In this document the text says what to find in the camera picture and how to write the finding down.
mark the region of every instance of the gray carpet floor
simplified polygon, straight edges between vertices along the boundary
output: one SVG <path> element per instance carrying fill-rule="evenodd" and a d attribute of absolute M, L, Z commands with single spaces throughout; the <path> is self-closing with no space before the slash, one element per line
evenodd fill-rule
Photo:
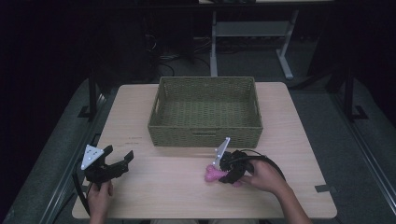
<path fill-rule="evenodd" d="M 293 80 L 283 77 L 277 61 L 274 44 L 261 49 L 249 49 L 235 54 L 218 55 L 220 76 L 253 76 L 256 81 L 281 81 L 293 86 L 306 79 L 306 71 L 315 43 L 292 43 L 287 58 L 295 75 Z M 208 53 L 197 54 L 208 62 Z M 210 76 L 209 67 L 201 60 L 191 63 L 176 60 L 167 65 L 174 69 L 175 76 Z M 161 76 L 172 76 L 169 67 L 160 66 Z M 336 218 L 313 220 L 314 223 L 396 223 L 381 189 L 362 156 L 359 144 L 350 131 L 350 124 L 338 105 L 340 94 L 329 94 L 324 90 L 327 78 L 314 83 L 303 91 L 290 91 L 304 129 L 317 157 L 323 176 L 331 187 L 337 207 Z M 88 223 L 71 215 L 76 196 L 72 180 L 66 167 L 73 166 L 73 155 L 83 151 L 102 130 L 117 87 L 105 95 L 99 104 L 99 113 L 94 121 L 78 118 L 79 110 L 88 105 L 88 83 L 83 82 L 71 99 L 57 127 L 26 180 L 4 223 L 49 223 L 59 215 L 55 223 Z M 389 181 L 396 184 L 396 131 L 375 105 L 370 93 L 357 81 L 355 105 L 361 105 L 369 119 L 357 120 L 358 127 L 376 159 L 387 174 Z M 58 200 L 58 207 L 49 204 Z M 283 219 L 270 220 L 285 223 Z M 108 223 L 139 223 L 140 220 L 109 220 Z"/>

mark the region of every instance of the pink cloth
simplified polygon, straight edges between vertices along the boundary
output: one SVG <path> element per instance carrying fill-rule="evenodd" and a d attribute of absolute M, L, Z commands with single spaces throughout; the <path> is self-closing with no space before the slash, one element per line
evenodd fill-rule
<path fill-rule="evenodd" d="M 215 180 L 219 180 L 220 178 L 224 177 L 227 174 L 228 174 L 228 172 L 218 170 L 218 169 L 216 169 L 216 167 L 214 165 L 208 165 L 206 167 L 205 181 L 213 182 Z M 235 183 L 233 183 L 233 186 L 236 188 L 241 187 L 242 182 L 238 180 Z"/>

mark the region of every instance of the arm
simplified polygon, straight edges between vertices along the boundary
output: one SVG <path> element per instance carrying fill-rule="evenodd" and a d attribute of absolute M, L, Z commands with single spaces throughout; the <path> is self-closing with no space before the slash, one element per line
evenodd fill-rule
<path fill-rule="evenodd" d="M 250 161 L 254 166 L 253 176 L 244 175 L 241 181 L 257 189 L 273 193 L 279 200 L 289 224 L 312 223 L 298 202 L 293 190 L 277 170 L 264 161 Z"/>
<path fill-rule="evenodd" d="M 108 206 L 110 204 L 110 196 L 113 196 L 113 185 L 111 180 L 103 183 L 100 189 L 96 184 L 92 184 L 87 198 L 91 213 L 91 224 L 105 223 Z"/>

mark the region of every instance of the wooden table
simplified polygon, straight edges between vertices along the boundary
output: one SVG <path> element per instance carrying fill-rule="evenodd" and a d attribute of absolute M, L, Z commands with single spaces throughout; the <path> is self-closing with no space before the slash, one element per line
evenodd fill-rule
<path fill-rule="evenodd" d="M 256 148 L 282 169 L 305 212 L 312 218 L 332 218 L 337 210 L 306 137 L 288 89 L 283 83 L 256 83 L 263 132 Z M 155 147 L 148 121 L 158 85 L 127 85 L 119 89 L 98 147 L 114 147 L 107 164 L 130 151 L 130 171 L 113 179 L 109 217 L 113 218 L 276 218 L 283 217 L 274 195 L 244 184 L 234 188 L 206 183 L 205 168 L 214 148 Z M 88 218 L 80 200 L 73 216 Z"/>

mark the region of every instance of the basket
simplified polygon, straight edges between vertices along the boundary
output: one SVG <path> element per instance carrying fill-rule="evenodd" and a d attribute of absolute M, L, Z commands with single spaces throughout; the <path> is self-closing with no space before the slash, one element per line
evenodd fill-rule
<path fill-rule="evenodd" d="M 253 77 L 162 77 L 148 131 L 156 147 L 254 148 L 262 116 Z"/>

